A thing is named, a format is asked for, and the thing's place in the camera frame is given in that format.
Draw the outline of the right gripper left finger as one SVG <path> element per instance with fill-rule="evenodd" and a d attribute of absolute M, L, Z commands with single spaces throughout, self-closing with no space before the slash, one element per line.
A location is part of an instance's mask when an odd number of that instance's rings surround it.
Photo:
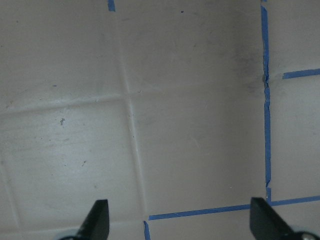
<path fill-rule="evenodd" d="M 109 204 L 107 199 L 96 200 L 81 224 L 75 240 L 107 240 L 110 233 Z"/>

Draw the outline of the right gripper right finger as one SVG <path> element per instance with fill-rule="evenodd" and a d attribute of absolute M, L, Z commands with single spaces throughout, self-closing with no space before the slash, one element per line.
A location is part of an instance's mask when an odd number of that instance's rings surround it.
<path fill-rule="evenodd" d="M 299 240 L 293 229 L 261 197 L 250 200 L 249 228 L 256 240 Z"/>

